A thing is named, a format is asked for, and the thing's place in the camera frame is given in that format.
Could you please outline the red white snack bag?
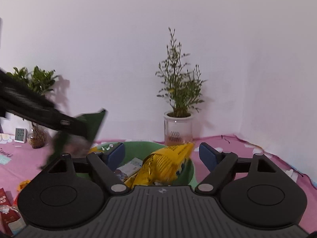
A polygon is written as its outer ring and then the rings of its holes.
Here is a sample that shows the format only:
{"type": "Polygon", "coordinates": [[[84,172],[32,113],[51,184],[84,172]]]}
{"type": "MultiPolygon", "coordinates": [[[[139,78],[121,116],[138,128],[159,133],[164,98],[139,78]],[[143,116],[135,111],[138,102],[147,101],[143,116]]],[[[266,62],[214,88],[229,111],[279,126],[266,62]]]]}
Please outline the red white snack bag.
{"type": "Polygon", "coordinates": [[[10,237],[17,235],[26,226],[17,210],[12,208],[3,188],[1,188],[1,224],[5,234],[10,237]]]}

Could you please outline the white digital clock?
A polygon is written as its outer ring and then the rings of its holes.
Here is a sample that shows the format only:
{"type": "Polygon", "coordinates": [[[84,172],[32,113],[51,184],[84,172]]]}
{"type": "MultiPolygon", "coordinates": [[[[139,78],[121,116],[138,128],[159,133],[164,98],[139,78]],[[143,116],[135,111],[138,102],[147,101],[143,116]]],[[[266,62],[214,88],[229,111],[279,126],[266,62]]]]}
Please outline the white digital clock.
{"type": "Polygon", "coordinates": [[[26,143],[27,129],[26,128],[16,128],[14,134],[14,141],[18,143],[26,143]]]}

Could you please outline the small plant in white pot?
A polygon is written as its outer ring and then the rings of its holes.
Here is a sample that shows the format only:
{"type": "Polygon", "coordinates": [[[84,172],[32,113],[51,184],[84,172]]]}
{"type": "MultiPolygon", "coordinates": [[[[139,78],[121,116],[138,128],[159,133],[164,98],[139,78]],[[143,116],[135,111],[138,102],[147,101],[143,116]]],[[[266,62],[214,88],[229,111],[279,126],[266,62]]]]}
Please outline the small plant in white pot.
{"type": "Polygon", "coordinates": [[[160,78],[162,87],[157,97],[164,99],[171,110],[165,112],[164,143],[179,145],[193,140],[193,111],[199,112],[202,104],[202,85],[199,65],[189,68],[185,61],[189,53],[182,52],[182,44],[175,37],[175,29],[169,29],[170,41],[167,44],[167,58],[158,65],[155,76],[160,78]]]}

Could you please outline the white blue snack box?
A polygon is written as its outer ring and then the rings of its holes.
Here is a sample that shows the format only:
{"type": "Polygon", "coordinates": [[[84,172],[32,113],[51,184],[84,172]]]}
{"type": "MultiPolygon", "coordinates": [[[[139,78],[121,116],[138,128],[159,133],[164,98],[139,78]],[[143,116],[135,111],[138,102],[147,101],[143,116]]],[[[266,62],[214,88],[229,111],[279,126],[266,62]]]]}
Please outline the white blue snack box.
{"type": "Polygon", "coordinates": [[[143,160],[139,158],[133,158],[126,164],[115,170],[116,176],[123,182],[128,180],[131,176],[137,173],[143,165],[143,160]]]}

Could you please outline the green plastic bowl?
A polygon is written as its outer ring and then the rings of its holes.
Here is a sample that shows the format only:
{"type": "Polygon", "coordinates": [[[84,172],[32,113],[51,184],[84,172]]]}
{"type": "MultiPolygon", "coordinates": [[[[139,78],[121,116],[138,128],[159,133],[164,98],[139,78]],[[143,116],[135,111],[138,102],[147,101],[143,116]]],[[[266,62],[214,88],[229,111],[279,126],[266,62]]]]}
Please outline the green plastic bowl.
{"type": "MultiPolygon", "coordinates": [[[[125,152],[114,152],[115,156],[119,156],[118,164],[116,165],[117,168],[134,158],[144,160],[152,152],[164,147],[162,144],[150,141],[125,141],[122,142],[122,144],[125,147],[125,152]]],[[[191,158],[189,158],[182,173],[178,179],[173,182],[173,185],[190,185],[193,189],[198,185],[195,176],[195,165],[191,158]]]]}

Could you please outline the green clear snack bag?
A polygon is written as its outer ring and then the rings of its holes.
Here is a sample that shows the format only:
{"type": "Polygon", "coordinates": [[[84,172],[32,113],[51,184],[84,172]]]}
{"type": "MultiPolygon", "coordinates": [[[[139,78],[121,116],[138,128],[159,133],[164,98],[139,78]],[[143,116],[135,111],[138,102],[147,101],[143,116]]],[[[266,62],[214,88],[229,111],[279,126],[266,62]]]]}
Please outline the green clear snack bag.
{"type": "Polygon", "coordinates": [[[85,136],[57,131],[51,139],[50,153],[40,169],[43,170],[63,153],[69,153],[73,158],[86,157],[107,113],[103,108],[95,113],[85,113],[75,118],[84,124],[84,129],[81,127],[77,129],[81,132],[85,131],[85,136]]]}

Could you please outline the yellow chip bag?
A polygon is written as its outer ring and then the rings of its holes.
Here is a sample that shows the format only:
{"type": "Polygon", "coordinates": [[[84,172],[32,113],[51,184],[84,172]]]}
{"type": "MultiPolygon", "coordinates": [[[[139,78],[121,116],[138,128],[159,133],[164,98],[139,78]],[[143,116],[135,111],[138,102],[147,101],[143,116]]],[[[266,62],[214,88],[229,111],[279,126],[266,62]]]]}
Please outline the yellow chip bag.
{"type": "Polygon", "coordinates": [[[186,166],[195,144],[164,146],[143,160],[141,169],[124,182],[129,188],[136,185],[169,186],[178,179],[186,166]]]}

